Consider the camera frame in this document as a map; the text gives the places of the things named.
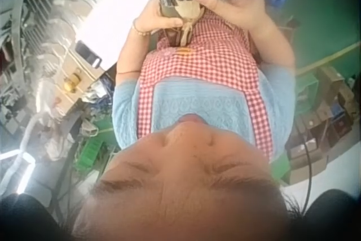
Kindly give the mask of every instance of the blue sleeve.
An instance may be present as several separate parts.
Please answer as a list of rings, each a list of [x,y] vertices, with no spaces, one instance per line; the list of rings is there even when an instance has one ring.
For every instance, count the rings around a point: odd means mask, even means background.
[[[286,67],[262,64],[261,71],[267,78],[273,96],[275,127],[280,146],[283,148],[292,130],[296,107],[296,77]]]
[[[125,81],[115,87],[113,96],[113,126],[121,149],[137,140],[137,80]]]

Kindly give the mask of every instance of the red checkered apron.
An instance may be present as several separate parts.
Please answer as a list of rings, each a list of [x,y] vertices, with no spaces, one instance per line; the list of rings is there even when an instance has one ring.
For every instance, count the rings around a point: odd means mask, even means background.
[[[155,85],[172,76],[196,78],[242,91],[256,146],[271,158],[271,129],[259,92],[258,69],[243,30],[206,11],[194,27],[189,46],[169,47],[167,38],[161,35],[157,50],[146,57],[139,78],[138,138],[151,132]]]

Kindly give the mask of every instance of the light blue shirt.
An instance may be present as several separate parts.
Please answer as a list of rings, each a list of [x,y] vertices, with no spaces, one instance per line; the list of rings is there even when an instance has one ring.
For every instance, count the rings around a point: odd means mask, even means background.
[[[274,155],[284,152],[296,102],[296,79],[286,68],[264,64],[258,71],[259,90],[271,127]],[[120,147],[137,141],[139,81],[125,81],[115,88],[113,126]],[[209,125],[230,130],[255,145],[248,105],[242,92],[227,86],[185,77],[169,77],[154,90],[152,132],[173,125],[185,114],[195,113]]]

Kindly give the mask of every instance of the hand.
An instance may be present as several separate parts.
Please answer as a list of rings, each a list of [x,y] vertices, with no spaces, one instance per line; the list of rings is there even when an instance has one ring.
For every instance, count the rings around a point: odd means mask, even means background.
[[[195,0],[230,23],[245,30],[262,24],[266,15],[265,0]]]
[[[159,0],[149,0],[134,24],[138,31],[152,32],[158,29],[179,28],[183,25],[183,20],[162,16]]]

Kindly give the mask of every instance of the woman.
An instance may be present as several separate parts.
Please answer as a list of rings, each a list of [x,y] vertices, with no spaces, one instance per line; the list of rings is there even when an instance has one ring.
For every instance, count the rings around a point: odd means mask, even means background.
[[[288,215],[269,162],[293,122],[294,55],[264,0],[196,0],[187,48],[149,33],[182,25],[151,0],[117,65],[123,150],[93,188],[75,236],[99,240],[279,240]],[[257,67],[249,33],[264,60]]]

